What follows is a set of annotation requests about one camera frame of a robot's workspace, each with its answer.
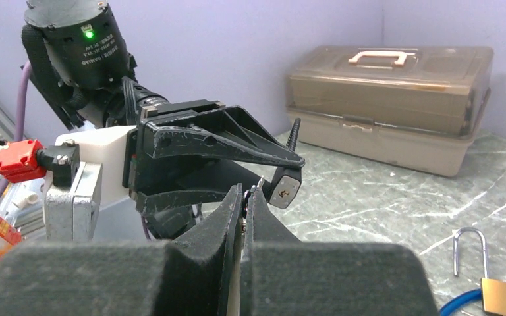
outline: plastic storage box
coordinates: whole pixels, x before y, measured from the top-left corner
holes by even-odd
[[[490,94],[489,47],[319,47],[290,75],[299,140],[454,176]]]

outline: white wall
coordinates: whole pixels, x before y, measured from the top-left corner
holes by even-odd
[[[495,50],[482,127],[506,137],[506,0],[384,0],[385,45],[487,45]]]
[[[317,45],[379,45],[382,0],[111,0],[137,78],[170,101],[246,107],[269,131],[289,127],[284,77]],[[14,113],[24,0],[0,1],[0,102]],[[37,91],[26,128],[46,144],[66,131]]]

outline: toolbox handle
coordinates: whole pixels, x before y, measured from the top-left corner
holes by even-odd
[[[408,55],[412,54],[405,53],[404,51],[361,51],[356,56],[350,58],[348,63],[357,65],[362,57],[394,57],[397,59],[393,62],[395,66],[404,66]]]

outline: gray marble surface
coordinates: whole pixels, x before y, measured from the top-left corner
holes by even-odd
[[[444,178],[298,144],[303,183],[288,209],[271,210],[304,241],[391,242],[422,261],[438,306],[479,287],[480,241],[461,237],[460,277],[453,276],[453,231],[480,229],[490,277],[506,280],[506,140],[481,132],[460,173]],[[273,169],[248,165],[271,178]],[[476,303],[457,315],[485,315]]]

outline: red connector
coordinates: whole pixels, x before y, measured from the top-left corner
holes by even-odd
[[[37,140],[9,143],[0,152],[0,175],[12,183],[43,178],[47,170],[36,160],[39,149],[43,145]]]

